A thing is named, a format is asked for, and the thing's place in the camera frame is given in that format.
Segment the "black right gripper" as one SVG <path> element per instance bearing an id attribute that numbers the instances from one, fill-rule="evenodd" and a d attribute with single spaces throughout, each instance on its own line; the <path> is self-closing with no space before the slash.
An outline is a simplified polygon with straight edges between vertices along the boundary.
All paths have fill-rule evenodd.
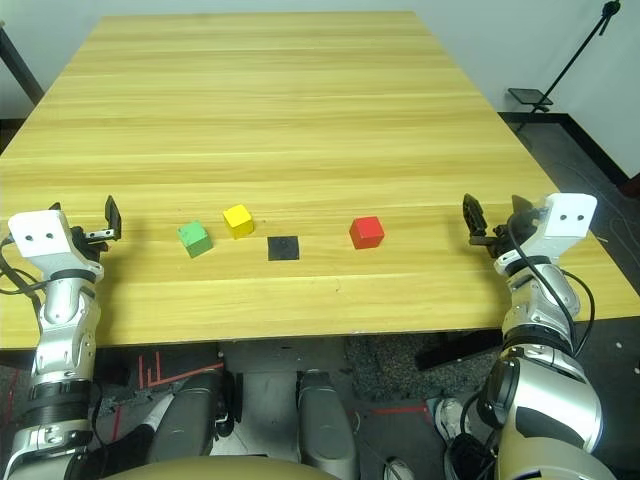
<path id="1" fill-rule="evenodd" d="M 536 207 L 524 197 L 513 195 L 511 225 L 500 224 L 493 229 L 493 236 L 486 233 L 487 223 L 480 202 L 471 194 L 463 197 L 462 214 L 469 230 L 469 243 L 484 246 L 493 259 L 514 250 L 514 243 L 522 245 L 537 230 L 534 222 L 539 219 Z"/>

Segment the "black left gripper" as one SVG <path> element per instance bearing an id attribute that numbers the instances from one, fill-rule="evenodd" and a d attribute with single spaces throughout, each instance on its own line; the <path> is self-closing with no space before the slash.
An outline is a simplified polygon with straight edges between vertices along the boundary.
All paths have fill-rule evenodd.
<path id="1" fill-rule="evenodd" d="M 49 210 L 61 210 L 60 202 L 51 205 Z M 106 230 L 85 233 L 80 226 L 71 228 L 73 245 L 87 260 L 99 260 L 100 255 L 108 250 L 108 240 L 121 239 L 122 218 L 112 195 L 105 202 L 105 219 Z"/>

